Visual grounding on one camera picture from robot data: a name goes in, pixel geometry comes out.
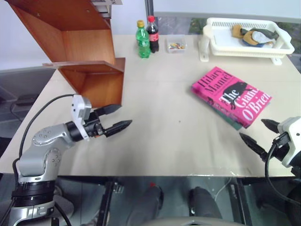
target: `bottle cap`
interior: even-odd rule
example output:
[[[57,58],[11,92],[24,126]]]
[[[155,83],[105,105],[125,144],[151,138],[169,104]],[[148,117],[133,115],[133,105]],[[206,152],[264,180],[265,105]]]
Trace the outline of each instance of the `bottle cap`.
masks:
[[[148,16],[147,20],[151,23],[155,22],[155,17],[154,16]]]
[[[138,21],[137,21],[137,27],[144,27],[144,22],[143,22],[143,20],[138,20]]]

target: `red bottle cap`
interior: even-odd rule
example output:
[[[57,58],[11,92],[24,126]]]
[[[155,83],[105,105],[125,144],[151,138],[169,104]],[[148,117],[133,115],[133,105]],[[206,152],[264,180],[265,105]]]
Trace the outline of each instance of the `red bottle cap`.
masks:
[[[151,23],[155,22],[155,17],[154,16],[148,16],[147,20]]]

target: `white dish rack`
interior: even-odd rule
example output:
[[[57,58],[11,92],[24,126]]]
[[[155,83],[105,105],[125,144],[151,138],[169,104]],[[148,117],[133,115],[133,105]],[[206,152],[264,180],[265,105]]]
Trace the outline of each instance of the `white dish rack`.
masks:
[[[232,37],[232,27],[240,24],[242,28],[268,29],[277,31],[279,37],[273,44],[265,44],[263,47],[250,47],[243,44],[241,39]],[[271,58],[275,65],[281,65],[286,54],[292,54],[294,47],[290,43],[291,36],[280,29],[276,23],[267,20],[209,18],[203,28],[203,36],[198,42],[199,59],[202,62],[209,61],[209,46],[213,55],[236,57],[266,57]]]

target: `red label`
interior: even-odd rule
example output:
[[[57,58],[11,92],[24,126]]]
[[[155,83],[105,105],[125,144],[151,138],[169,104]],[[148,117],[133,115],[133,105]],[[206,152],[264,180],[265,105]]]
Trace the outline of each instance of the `red label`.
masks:
[[[158,33],[150,34],[150,41],[157,41],[159,39]]]

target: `pink book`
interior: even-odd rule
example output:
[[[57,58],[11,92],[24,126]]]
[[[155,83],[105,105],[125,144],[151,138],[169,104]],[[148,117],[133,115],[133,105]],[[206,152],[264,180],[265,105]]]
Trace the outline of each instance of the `pink book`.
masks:
[[[253,123],[272,99],[219,67],[194,83],[191,91],[245,128]]]

